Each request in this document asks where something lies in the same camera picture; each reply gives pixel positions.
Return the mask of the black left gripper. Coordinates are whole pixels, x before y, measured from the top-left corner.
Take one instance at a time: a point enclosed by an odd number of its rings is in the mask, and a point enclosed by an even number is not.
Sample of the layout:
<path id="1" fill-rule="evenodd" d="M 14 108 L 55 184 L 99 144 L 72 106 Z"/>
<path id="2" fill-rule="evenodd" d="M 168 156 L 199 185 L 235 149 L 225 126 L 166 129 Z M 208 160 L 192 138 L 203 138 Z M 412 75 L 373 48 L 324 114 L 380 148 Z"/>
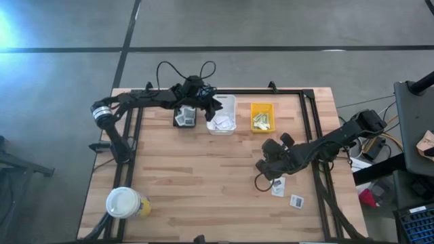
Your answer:
<path id="1" fill-rule="evenodd" d="M 205 109 L 206 121 L 214 118 L 214 111 L 223 109 L 222 103 L 214 98 L 216 88 L 212 86 L 186 86 L 182 88 L 184 99 L 183 105 L 199 107 Z"/>

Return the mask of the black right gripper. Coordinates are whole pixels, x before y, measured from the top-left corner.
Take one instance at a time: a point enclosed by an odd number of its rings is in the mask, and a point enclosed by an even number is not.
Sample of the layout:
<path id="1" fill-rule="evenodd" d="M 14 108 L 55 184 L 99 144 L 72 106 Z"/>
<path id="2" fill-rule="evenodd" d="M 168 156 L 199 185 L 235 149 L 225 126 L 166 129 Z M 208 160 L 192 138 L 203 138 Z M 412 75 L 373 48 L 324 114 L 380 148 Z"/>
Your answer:
<path id="1" fill-rule="evenodd" d="M 295 174 L 299 171 L 299 149 L 288 133 L 280 137 L 283 144 L 267 139 L 262 145 L 264 161 L 269 164 L 273 176 Z"/>

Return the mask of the white plastic bin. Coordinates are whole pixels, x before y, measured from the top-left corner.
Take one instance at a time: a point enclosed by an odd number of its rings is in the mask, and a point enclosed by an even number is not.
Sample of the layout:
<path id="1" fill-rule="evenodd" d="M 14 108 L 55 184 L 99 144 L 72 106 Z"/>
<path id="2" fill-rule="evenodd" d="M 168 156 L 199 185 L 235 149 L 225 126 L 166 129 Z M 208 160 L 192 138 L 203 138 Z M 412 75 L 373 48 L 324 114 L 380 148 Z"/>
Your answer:
<path id="1" fill-rule="evenodd" d="M 229 121 L 234 123 L 232 130 L 221 130 L 219 125 L 215 124 L 213 119 L 210 122 L 207 122 L 207 129 L 210 134 L 214 136 L 228 136 L 234 133 L 236 129 L 236 97 L 234 95 L 215 95 L 215 99 L 218 99 L 222 103 L 223 109 L 217 110 L 214 117 L 217 116 L 227 116 Z M 218 131 L 210 131 L 210 123 L 214 123 L 218 126 Z"/>

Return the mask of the black slotted plastic basket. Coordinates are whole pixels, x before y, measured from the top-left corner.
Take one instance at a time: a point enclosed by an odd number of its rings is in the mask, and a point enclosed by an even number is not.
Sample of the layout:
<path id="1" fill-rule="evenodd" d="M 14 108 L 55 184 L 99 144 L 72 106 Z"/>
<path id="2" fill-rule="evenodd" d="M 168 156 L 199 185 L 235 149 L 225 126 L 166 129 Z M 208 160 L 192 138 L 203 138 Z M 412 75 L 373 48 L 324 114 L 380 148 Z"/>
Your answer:
<path id="1" fill-rule="evenodd" d="M 178 107 L 178 108 L 174 109 L 174 127 L 179 127 L 179 128 L 194 128 L 195 126 L 194 127 L 183 127 L 182 125 L 178 125 L 177 124 L 177 122 L 175 120 L 175 117 L 178 116 L 178 115 L 181 115 L 181 111 L 180 111 L 181 107 Z M 197 109 L 196 108 L 194 108 L 194 109 L 195 109 L 195 125 L 196 125 Z"/>

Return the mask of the yellow slotted plastic basket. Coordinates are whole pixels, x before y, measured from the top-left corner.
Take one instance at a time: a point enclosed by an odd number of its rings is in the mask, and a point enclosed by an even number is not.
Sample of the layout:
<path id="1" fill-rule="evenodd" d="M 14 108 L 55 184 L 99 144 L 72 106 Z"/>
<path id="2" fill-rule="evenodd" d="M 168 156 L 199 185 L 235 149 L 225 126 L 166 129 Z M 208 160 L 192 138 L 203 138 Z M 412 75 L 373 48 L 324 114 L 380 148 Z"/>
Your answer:
<path id="1" fill-rule="evenodd" d="M 272 103 L 251 103 L 251 130 L 254 133 L 271 133 L 275 131 L 275 113 L 274 106 Z M 258 113 L 268 113 L 269 114 L 269 122 L 270 122 L 270 130 L 264 131 L 254 127 L 253 118 Z"/>

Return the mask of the white paper box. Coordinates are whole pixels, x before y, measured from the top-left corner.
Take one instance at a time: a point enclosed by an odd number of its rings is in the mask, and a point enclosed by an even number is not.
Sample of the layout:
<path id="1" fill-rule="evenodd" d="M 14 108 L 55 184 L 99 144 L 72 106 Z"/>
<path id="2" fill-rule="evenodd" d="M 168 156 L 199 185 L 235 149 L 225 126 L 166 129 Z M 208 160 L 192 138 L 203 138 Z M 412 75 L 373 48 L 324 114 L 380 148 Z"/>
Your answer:
<path id="1" fill-rule="evenodd" d="M 359 159 L 356 159 L 356 158 L 351 157 L 351 163 L 350 163 L 350 166 L 351 166 L 351 171 L 352 171 L 353 173 L 355 173 L 356 171 L 359 171 L 359 170 L 361 170 L 361 169 L 365 169 L 365 168 L 367 168 L 367 167 L 370 167 L 371 164 L 370 164 L 370 163 L 367 163 L 367 162 L 365 162 L 365 161 L 362 161 L 362 160 L 359 160 Z"/>

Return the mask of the black power adapter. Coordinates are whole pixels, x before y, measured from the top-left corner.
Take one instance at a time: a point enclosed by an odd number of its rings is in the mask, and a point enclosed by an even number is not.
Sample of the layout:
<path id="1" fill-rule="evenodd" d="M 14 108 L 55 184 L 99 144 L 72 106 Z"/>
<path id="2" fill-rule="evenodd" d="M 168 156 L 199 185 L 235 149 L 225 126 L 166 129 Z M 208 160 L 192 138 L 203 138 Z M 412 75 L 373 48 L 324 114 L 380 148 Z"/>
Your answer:
<path id="1" fill-rule="evenodd" d="M 381 152 L 385 146 L 385 139 L 381 137 L 376 137 L 368 139 L 362 150 L 362 156 L 365 159 L 373 161 Z"/>

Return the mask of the red plastic object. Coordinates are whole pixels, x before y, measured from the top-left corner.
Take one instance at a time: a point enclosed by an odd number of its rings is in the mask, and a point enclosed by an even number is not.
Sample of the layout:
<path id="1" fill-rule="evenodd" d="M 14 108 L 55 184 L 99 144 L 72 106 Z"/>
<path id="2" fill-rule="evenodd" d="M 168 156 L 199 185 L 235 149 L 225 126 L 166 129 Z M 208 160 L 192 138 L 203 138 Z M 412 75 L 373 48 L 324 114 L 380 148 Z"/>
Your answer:
<path id="1" fill-rule="evenodd" d="M 370 206 L 370 207 L 373 207 L 373 208 L 377 207 L 376 201 L 374 199 L 374 196 L 373 196 L 373 194 L 371 193 L 371 191 L 368 188 L 364 189 L 359 194 L 359 200 L 360 200 L 361 203 L 363 203 L 363 204 L 365 204 L 367 206 Z"/>

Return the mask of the disinfecting wipes canister yellow label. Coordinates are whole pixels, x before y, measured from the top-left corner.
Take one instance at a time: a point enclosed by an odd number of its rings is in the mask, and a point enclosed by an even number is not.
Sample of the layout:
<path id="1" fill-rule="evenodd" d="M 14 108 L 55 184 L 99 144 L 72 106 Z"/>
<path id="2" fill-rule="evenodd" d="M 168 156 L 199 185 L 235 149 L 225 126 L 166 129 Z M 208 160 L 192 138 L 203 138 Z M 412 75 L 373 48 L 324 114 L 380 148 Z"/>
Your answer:
<path id="1" fill-rule="evenodd" d="M 129 187 L 114 188 L 106 198 L 106 212 L 113 218 L 147 217 L 151 200 Z"/>

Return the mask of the dark grey side table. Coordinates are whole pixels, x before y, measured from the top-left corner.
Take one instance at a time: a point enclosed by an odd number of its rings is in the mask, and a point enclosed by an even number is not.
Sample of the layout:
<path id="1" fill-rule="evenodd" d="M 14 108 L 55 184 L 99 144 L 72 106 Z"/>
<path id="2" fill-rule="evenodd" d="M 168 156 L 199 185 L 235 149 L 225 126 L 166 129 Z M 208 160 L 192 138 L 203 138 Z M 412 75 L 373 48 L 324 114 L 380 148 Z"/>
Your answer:
<path id="1" fill-rule="evenodd" d="M 434 177 L 434 162 L 421 156 L 416 147 L 427 131 L 434 133 L 434 87 L 417 96 L 406 83 L 396 82 L 394 92 L 406 169 Z"/>

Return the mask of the brown cardboard piece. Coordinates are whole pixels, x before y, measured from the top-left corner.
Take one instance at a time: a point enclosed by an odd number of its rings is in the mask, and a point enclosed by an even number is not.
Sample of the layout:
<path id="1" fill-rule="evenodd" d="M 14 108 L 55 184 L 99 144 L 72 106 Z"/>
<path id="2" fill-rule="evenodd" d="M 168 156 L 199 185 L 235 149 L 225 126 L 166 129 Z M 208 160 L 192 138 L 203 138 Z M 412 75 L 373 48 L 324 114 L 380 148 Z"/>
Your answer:
<path id="1" fill-rule="evenodd" d="M 434 133 L 426 131 L 416 148 L 420 156 L 434 162 Z"/>

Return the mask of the backlit black keyboard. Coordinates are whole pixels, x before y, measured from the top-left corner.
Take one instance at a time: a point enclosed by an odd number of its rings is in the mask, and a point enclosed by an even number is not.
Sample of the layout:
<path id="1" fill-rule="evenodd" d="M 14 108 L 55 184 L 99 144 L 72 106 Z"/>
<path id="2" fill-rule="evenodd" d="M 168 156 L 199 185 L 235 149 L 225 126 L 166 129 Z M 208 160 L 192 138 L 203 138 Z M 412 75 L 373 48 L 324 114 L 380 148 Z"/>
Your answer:
<path id="1" fill-rule="evenodd" d="M 434 201 L 393 212 L 399 244 L 434 244 Z"/>

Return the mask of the black round pole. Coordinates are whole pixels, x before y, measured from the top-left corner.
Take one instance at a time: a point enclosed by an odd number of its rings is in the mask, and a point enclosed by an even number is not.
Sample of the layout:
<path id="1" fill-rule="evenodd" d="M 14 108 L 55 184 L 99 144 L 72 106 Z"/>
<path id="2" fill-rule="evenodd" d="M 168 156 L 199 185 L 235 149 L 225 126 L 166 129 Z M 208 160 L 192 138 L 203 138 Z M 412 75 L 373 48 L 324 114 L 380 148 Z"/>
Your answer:
<path id="1" fill-rule="evenodd" d="M 409 91 L 417 96 L 424 94 L 425 90 L 434 85 L 434 71 L 421 78 L 417 82 L 408 81 L 407 86 Z"/>

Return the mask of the black metal stand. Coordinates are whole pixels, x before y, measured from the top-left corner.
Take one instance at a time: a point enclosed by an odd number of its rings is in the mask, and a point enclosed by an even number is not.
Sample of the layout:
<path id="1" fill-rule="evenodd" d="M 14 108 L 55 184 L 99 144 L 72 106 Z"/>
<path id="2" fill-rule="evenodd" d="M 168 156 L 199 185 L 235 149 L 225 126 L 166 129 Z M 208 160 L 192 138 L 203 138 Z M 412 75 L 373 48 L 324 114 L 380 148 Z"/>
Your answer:
<path id="1" fill-rule="evenodd" d="M 6 242 L 15 224 L 33 174 L 52 177 L 54 173 L 52 167 L 44 167 L 6 152 L 5 141 L 0 136 L 0 244 Z"/>

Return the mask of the black aluminium table frame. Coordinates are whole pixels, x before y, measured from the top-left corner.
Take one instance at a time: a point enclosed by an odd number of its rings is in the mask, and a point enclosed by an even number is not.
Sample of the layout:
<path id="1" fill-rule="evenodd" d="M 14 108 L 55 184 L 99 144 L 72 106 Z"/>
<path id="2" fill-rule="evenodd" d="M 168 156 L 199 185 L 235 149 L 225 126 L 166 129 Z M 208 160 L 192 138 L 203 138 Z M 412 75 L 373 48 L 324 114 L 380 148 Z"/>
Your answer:
<path id="1" fill-rule="evenodd" d="M 105 202 L 117 186 L 131 186 L 151 199 L 146 218 L 111 220 L 98 244 L 182 244 L 203 235 L 210 243 L 289 243 L 325 241 L 335 235 L 330 209 L 318 201 L 308 167 L 287 176 L 283 197 L 273 196 L 255 167 L 266 134 L 250 128 L 251 103 L 272 103 L 273 139 L 284 132 L 301 143 L 339 126 L 330 88 L 222 88 L 236 97 L 235 132 L 209 133 L 203 111 L 197 125 L 178 129 L 173 113 L 162 108 L 130 110 L 117 124 L 134 141 L 135 161 L 118 165 L 111 154 L 96 158 L 77 238 L 83 240 L 105 213 Z M 302 209 L 290 206 L 291 195 L 304 198 Z"/>

